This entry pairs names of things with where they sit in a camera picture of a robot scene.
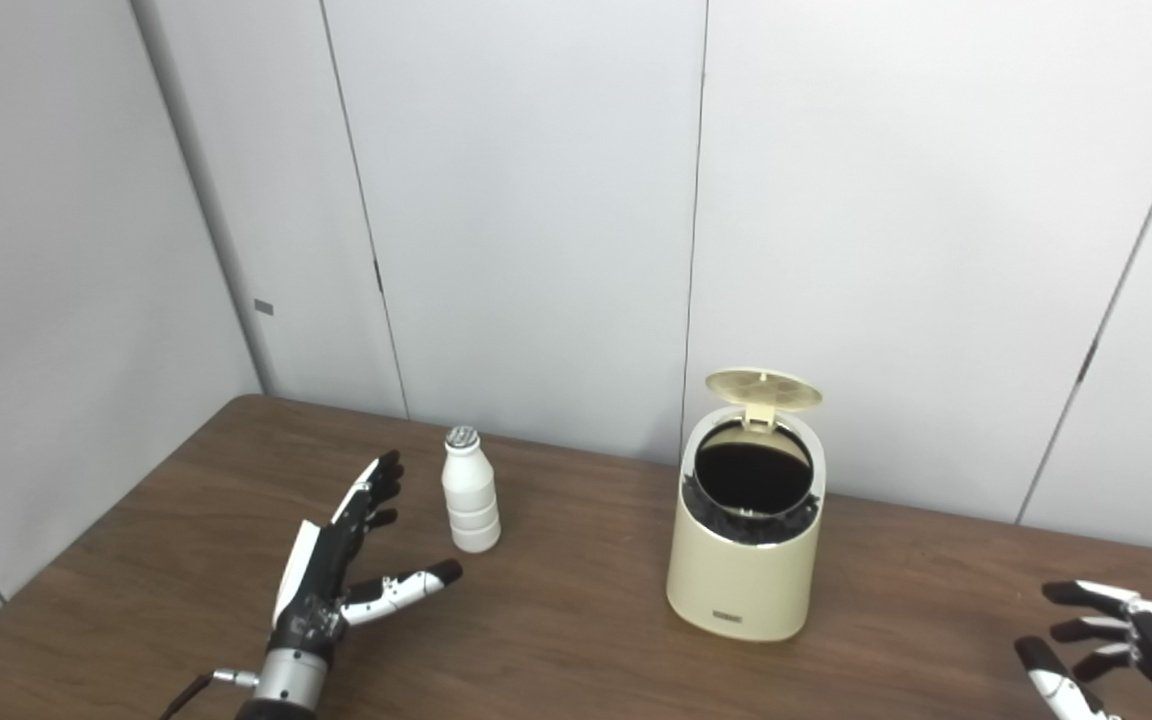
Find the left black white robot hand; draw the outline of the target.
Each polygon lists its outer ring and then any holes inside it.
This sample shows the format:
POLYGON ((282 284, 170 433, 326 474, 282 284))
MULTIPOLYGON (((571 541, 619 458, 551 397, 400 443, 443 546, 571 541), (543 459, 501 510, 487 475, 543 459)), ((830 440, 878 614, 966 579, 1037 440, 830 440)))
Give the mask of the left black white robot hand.
POLYGON ((384 505, 401 492, 401 452, 372 460, 349 484, 329 523, 302 521, 285 562, 268 650, 293 650, 329 659, 349 626, 371 623, 449 588, 465 574, 460 561, 347 584, 367 536, 397 520, 384 505))

